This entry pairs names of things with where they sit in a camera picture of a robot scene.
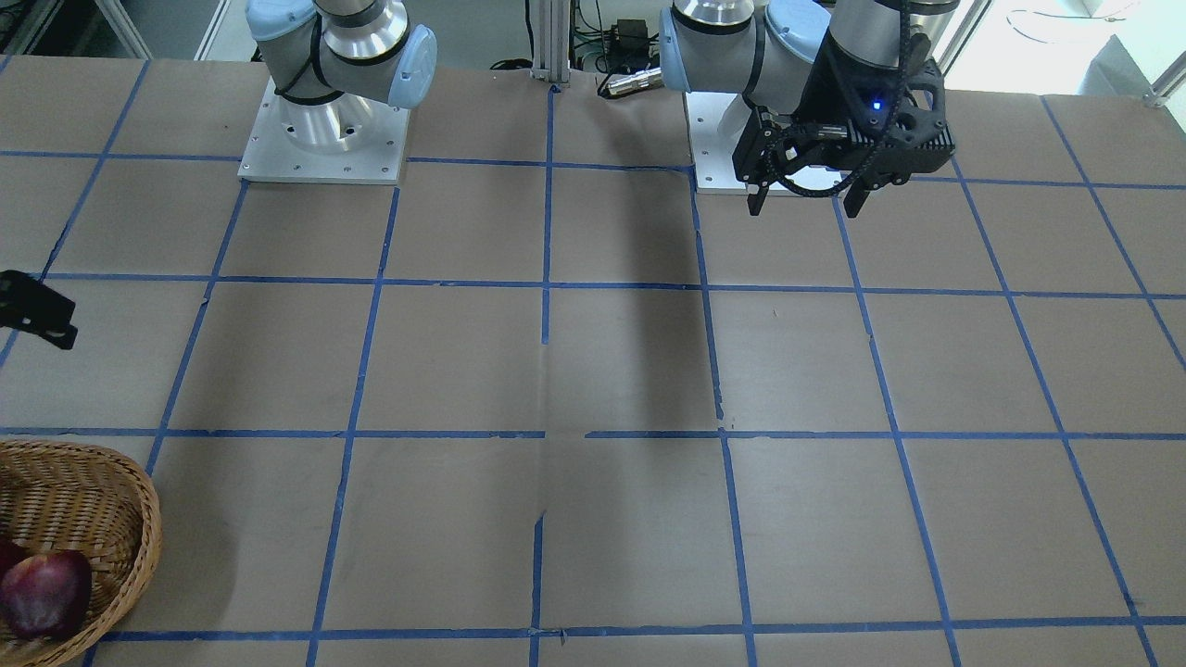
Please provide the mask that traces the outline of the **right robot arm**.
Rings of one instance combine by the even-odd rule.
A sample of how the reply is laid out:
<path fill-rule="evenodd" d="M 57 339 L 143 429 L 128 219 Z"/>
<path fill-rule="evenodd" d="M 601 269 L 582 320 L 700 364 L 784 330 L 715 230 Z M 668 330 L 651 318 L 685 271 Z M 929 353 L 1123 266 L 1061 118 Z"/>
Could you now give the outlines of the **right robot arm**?
<path fill-rule="evenodd" d="M 240 177 L 394 185 L 410 112 L 429 93 L 436 37 L 401 1 L 250 1 L 270 72 Z"/>

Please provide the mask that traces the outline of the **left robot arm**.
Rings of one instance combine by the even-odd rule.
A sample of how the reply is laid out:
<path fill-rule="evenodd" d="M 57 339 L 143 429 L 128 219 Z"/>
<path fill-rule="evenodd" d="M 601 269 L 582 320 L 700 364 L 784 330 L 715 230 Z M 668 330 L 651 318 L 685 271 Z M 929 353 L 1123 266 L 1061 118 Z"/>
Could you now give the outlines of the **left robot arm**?
<path fill-rule="evenodd" d="M 774 185 L 843 195 L 855 217 L 871 193 L 952 159 L 932 42 L 954 1 L 675 1 L 662 13 L 664 84 L 737 94 L 731 153 L 747 210 Z"/>

